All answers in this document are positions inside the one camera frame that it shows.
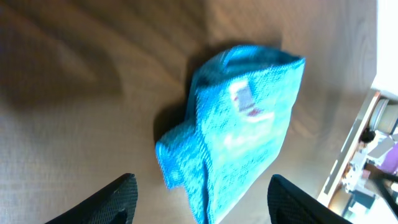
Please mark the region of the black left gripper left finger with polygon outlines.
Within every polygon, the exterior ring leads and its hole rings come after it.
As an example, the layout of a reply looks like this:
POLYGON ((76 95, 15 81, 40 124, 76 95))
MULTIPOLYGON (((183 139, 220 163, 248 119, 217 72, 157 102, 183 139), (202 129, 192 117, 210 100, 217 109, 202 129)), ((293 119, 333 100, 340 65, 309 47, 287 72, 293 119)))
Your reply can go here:
POLYGON ((46 224, 132 224, 137 199, 135 175, 125 173, 46 224))

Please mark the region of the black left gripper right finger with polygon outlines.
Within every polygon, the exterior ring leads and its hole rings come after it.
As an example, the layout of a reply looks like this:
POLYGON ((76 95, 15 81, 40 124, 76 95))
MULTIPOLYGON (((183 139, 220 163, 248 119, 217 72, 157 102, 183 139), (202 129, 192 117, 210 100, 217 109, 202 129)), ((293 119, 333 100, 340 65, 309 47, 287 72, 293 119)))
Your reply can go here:
POLYGON ((272 224, 351 224, 279 174, 271 177, 267 204, 272 224))

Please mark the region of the blue microfiber cloth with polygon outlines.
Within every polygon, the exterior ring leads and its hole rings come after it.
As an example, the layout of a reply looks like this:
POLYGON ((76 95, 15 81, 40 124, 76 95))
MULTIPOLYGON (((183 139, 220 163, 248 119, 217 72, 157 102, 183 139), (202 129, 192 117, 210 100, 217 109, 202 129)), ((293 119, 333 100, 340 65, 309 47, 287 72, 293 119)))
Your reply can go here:
POLYGON ((279 155, 304 70, 299 55, 237 45, 195 71, 184 121, 155 151, 196 222, 222 221, 279 155))

